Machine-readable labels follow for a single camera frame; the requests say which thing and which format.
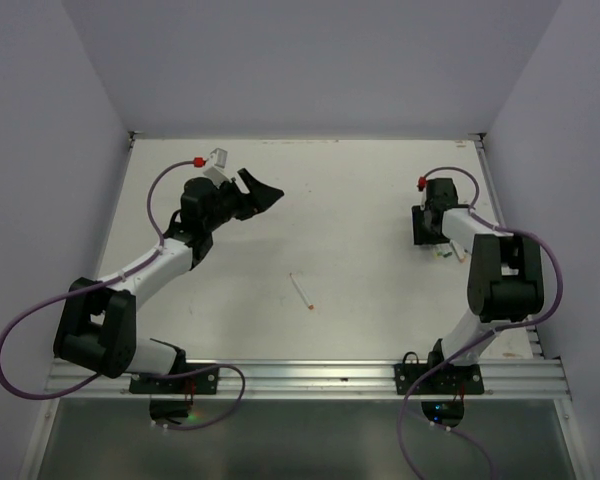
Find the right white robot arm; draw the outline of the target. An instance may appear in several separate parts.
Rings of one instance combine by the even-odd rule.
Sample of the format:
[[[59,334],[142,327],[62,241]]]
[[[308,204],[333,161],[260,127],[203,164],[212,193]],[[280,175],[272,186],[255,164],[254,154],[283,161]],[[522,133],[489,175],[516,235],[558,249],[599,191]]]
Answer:
[[[544,278],[537,241],[481,220],[459,201],[450,178],[418,181],[423,200],[412,208],[414,244],[458,246],[469,255],[468,310],[430,351],[425,379],[431,389],[448,392],[499,334],[544,306]]]

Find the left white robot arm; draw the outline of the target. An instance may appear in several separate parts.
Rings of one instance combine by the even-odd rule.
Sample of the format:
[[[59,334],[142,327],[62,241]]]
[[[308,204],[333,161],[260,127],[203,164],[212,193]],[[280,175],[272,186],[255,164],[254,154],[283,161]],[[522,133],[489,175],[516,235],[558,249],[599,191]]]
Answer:
[[[181,390],[188,379],[185,352],[167,342],[140,338],[137,313],[171,281],[204,260],[215,230],[267,211],[284,195],[246,169],[238,175],[241,185],[231,179],[188,180],[179,209],[151,251],[117,274],[76,280],[56,331],[55,357],[108,378],[125,373],[152,376],[165,392]]]

